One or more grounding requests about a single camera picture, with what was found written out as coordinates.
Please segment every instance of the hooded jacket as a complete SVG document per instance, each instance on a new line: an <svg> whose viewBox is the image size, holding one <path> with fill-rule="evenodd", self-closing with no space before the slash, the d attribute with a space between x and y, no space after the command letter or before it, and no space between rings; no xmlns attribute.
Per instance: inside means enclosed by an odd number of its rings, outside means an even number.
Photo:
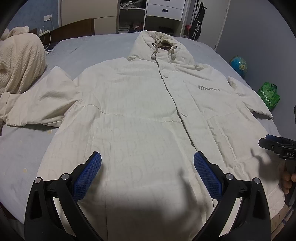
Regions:
<svg viewBox="0 0 296 241"><path fill-rule="evenodd" d="M156 47L163 41L169 50ZM102 167L78 204L112 241L197 234L216 204L193 165L197 151L237 179L259 177L274 217L284 205L281 161L258 146L267 132L252 112L272 118L253 90L195 64L173 37L149 31L141 32L128 59L96 64L73 81L55 67L27 92L0 99L7 125L59 127L38 171L44 180L71 173L93 151L101 154Z"/></svg>

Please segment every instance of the green plastic bag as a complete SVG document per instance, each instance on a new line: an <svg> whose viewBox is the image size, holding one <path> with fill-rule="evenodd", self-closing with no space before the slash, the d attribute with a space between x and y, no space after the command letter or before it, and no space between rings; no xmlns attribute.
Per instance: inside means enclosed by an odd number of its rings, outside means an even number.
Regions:
<svg viewBox="0 0 296 241"><path fill-rule="evenodd" d="M257 91L257 94L270 110L277 105L280 99L280 96L277 94L277 86L269 82L265 82Z"/></svg>

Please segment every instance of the blue wall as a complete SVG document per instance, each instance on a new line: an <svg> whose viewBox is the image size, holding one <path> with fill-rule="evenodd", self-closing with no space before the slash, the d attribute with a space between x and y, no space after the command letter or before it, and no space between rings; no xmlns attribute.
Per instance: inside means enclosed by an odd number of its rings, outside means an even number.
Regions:
<svg viewBox="0 0 296 241"><path fill-rule="evenodd" d="M16 13L8 25L11 30L14 27L28 25L30 29L40 28L43 30L52 30L51 21L44 22L43 16L52 14L52 22L54 28L58 28L57 19L57 3L58 0L28 0Z"/></svg>
<svg viewBox="0 0 296 241"><path fill-rule="evenodd" d="M276 84L281 99L271 112L279 133L296 140L296 38L268 0L231 0L217 53L226 62L240 55L248 64L245 81L257 91Z"/></svg>

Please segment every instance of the electrical outlet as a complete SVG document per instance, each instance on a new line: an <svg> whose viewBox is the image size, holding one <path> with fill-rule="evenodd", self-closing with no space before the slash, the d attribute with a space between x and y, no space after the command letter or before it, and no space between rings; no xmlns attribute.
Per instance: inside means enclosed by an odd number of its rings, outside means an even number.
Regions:
<svg viewBox="0 0 296 241"><path fill-rule="evenodd" d="M46 15L43 17L44 18L44 22L50 20L50 18L52 18L52 15Z"/></svg>

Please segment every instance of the bed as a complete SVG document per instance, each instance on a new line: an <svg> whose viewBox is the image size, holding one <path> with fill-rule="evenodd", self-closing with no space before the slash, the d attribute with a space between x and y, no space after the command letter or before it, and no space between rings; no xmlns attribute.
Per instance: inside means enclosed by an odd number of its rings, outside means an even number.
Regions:
<svg viewBox="0 0 296 241"><path fill-rule="evenodd" d="M85 68L94 64L127 57L137 36L138 33L110 34L63 40L47 56L47 68L38 81L55 66L62 68L74 79ZM222 57L207 45L186 38L176 39L185 45L195 62L209 64L226 77L231 76L248 86ZM256 118L269 134L279 136L273 120L262 116ZM32 182L56 131L57 128L43 125L3 127L0 137L0 202L22 223Z"/></svg>

